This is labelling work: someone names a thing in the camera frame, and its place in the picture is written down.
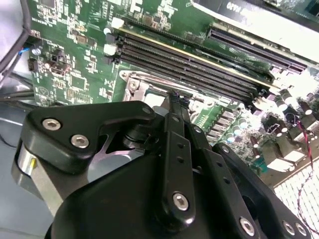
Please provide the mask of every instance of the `motherboard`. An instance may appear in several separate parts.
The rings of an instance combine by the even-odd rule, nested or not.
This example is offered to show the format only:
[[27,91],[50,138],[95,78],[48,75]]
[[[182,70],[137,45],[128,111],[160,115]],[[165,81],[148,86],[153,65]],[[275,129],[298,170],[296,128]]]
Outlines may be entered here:
[[[256,172],[276,160],[276,170],[291,170],[306,156],[294,121],[316,136],[315,58],[216,18],[209,1],[28,2],[28,66],[39,106],[141,100],[154,107],[175,90],[210,144],[229,144]],[[316,23],[310,4],[280,6]]]

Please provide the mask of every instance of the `black ram slot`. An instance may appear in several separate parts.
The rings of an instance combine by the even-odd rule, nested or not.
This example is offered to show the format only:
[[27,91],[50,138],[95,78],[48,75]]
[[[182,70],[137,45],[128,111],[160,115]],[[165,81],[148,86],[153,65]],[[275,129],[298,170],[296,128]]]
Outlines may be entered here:
[[143,69],[148,69],[150,72],[155,72],[155,73],[160,74],[160,75],[165,75],[166,77],[172,78],[174,80],[183,81],[184,83],[191,84],[195,87],[198,87],[200,90],[204,90],[204,91],[210,90],[211,92],[213,92],[217,95],[224,96],[224,97],[227,97],[229,99],[232,99],[232,100],[235,100],[238,102],[246,102],[249,100],[248,97],[240,96],[238,94],[234,94],[234,93],[229,92],[229,91],[224,90],[224,89],[219,89],[219,88],[211,86],[211,85],[203,84],[203,83],[199,82],[197,79],[194,80],[194,79],[191,79],[190,77],[181,77],[180,74],[176,74],[176,73],[172,72],[170,69],[164,69],[162,67],[158,67],[157,65],[154,65],[151,62],[146,63],[146,62],[143,62],[140,60],[137,61],[136,59],[134,59],[130,56],[125,56],[125,55],[121,56],[121,59],[124,62],[135,65],[137,67],[141,67]]
[[220,29],[210,29],[207,38],[221,44],[225,44],[228,47],[232,47],[238,51],[254,56],[257,59],[284,70],[288,70],[292,73],[301,74],[307,68],[307,66],[302,63],[289,59],[268,49],[264,49],[261,46],[252,45],[244,39]]
[[229,56],[227,56],[227,55],[225,55],[223,53],[220,53],[218,51],[215,51],[213,49],[207,48],[205,46],[196,44],[194,42],[188,41],[188,40],[186,40],[186,39],[184,39],[182,37],[173,35],[171,33],[168,33],[168,32],[165,32],[165,31],[156,30],[156,29],[154,29],[152,27],[149,27],[149,26],[147,26],[147,25],[145,25],[143,23],[140,23],[138,21],[129,19],[127,17],[123,17],[122,19],[125,21],[126,25],[136,26],[138,28],[141,28],[141,29],[144,29],[146,31],[155,33],[157,35],[167,37],[168,39],[172,39],[174,41],[180,42],[180,43],[185,44],[187,46],[193,47],[194,49],[198,49],[198,50],[201,50],[203,52],[206,52],[206,53],[212,55],[215,58],[219,58],[227,65],[232,65],[232,64],[239,65],[239,66],[241,66],[243,68],[247,68],[247,69],[253,70],[256,73],[259,73],[259,74],[263,75],[263,77],[266,78],[266,79],[272,80],[272,76],[268,72],[262,71],[261,69],[258,69],[257,67],[245,64],[245,63],[243,63],[241,61],[236,61],[235,59],[231,59],[231,58],[229,58]]
[[170,59],[165,59],[165,58],[161,58],[159,56],[156,55],[156,53],[154,52],[149,53],[149,52],[143,52],[140,49],[134,49],[130,46],[124,46],[122,48],[123,53],[129,54],[131,56],[138,56],[142,59],[147,59],[149,62],[155,63],[155,64],[159,64],[162,66],[173,66],[171,67],[173,71],[178,71],[180,74],[189,74],[189,75],[193,75],[194,77],[196,77],[195,75],[197,75],[197,77],[200,77],[201,80],[206,81],[207,83],[210,83],[211,81],[214,81],[215,84],[220,84],[220,87],[225,87],[230,91],[239,91],[242,93],[249,93],[251,91],[251,88],[246,88],[242,85],[240,85],[239,83],[232,83],[231,81],[229,81],[226,78],[219,78],[216,77],[214,75],[209,75],[206,72],[200,71],[198,69],[194,69],[191,66],[185,66],[184,63],[180,63],[179,61],[173,61]]
[[197,59],[193,59],[187,55],[184,55],[180,52],[173,52],[165,47],[162,47],[160,45],[157,45],[152,42],[148,42],[147,40],[140,39],[135,36],[127,35],[127,38],[125,39],[125,42],[129,45],[132,45],[136,48],[139,48],[141,51],[146,51],[147,47],[149,47],[149,52],[152,54],[158,54],[166,59],[175,60],[178,62],[181,62],[183,64],[187,64],[191,67],[197,68],[199,70],[205,71],[208,74],[212,74],[224,79],[227,79],[227,81],[232,81],[235,84],[242,84],[245,87],[248,88],[255,88],[256,84],[251,82],[250,80],[238,76],[235,73],[231,71],[225,71],[218,67],[214,67],[211,64],[208,64],[203,61],[199,61]]

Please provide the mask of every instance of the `black wire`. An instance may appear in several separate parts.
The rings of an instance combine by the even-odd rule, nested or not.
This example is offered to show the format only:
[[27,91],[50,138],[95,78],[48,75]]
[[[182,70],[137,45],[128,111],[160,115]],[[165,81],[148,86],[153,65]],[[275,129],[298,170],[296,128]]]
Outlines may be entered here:
[[0,99],[8,99],[8,98],[14,98],[14,97],[34,97],[34,91],[33,90],[27,90],[27,91],[17,91],[13,93],[5,93],[0,94]]
[[18,75],[17,73],[14,73],[12,72],[9,77],[11,79],[14,79],[14,80],[17,80],[19,81],[21,84],[27,86],[29,89],[33,89],[33,84],[32,84],[32,81],[29,80],[28,78],[26,77],[23,77],[21,75]]
[[26,101],[26,100],[34,100],[34,96],[17,96],[17,97],[10,97],[10,98],[0,98],[0,102]]
[[0,141],[2,143],[4,143],[6,146],[10,147],[10,148],[16,148],[16,146],[12,145],[12,144],[9,144],[3,137],[2,135],[0,134]]
[[31,16],[30,16],[27,0],[20,0],[20,3],[22,8],[22,15],[23,15],[22,33],[19,36],[19,38],[15,41],[13,46],[10,48],[8,53],[0,61],[0,72],[3,72],[5,70],[5,68],[10,64],[12,59],[22,49],[31,31]]
[[21,58],[21,54],[17,54],[15,60],[14,60],[14,61],[12,62],[12,64],[10,65],[9,69],[7,69],[7,70],[4,72],[2,79],[0,79],[0,88],[2,87],[2,84],[3,84],[4,80],[5,80],[6,78],[8,78],[9,75],[12,73],[12,71],[13,71],[14,68],[15,68],[15,66],[16,66],[17,63],[19,62],[20,58]]
[[2,103],[11,107],[22,109],[24,111],[32,111],[33,109],[39,108],[39,106],[31,105],[21,101],[6,101]]

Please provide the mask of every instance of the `blue wire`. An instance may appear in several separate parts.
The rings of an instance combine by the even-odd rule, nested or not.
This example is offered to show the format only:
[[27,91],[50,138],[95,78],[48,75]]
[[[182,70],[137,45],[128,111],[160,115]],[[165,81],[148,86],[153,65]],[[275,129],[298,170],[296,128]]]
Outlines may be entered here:
[[28,51],[30,48],[24,48],[18,52],[18,55],[22,55],[23,52]]

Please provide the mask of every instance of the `electrolytic capacitor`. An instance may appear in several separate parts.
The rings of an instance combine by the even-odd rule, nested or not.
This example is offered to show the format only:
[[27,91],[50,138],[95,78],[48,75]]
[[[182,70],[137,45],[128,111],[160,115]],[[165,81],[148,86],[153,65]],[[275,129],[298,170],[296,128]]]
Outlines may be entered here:
[[275,129],[275,135],[276,137],[280,137],[281,135],[283,135],[280,128]]
[[258,148],[258,140],[256,139],[256,137],[254,137],[254,136],[251,136],[250,137],[250,142],[251,142],[251,144],[253,145],[253,147],[254,148]]
[[283,122],[282,120],[279,120],[278,123],[279,123],[279,128],[280,128],[281,132],[286,133],[288,131],[288,128],[287,128],[285,122]]
[[285,111],[287,109],[287,105],[284,101],[284,99],[281,96],[276,97],[276,105],[281,111]]
[[233,133],[227,133],[227,134],[226,134],[226,140],[227,140],[227,142],[229,142],[229,143],[235,142],[234,134],[233,134]]
[[247,128],[248,127],[248,123],[247,123],[247,120],[245,118],[240,118],[238,120],[238,123],[239,123],[239,126],[243,129]]
[[303,112],[305,112],[305,115],[311,115],[313,113],[312,109],[310,108],[310,106],[304,102],[304,101],[299,101],[299,105],[301,107],[301,109],[303,110]]
[[241,134],[241,128],[238,125],[235,125],[233,127],[233,132],[234,132],[234,135],[240,135]]
[[292,97],[292,95],[289,93],[287,89],[281,90],[280,94],[287,105],[290,105],[293,103],[294,98]]
[[253,148],[253,154],[256,159],[260,158],[260,152],[258,151],[258,149]]

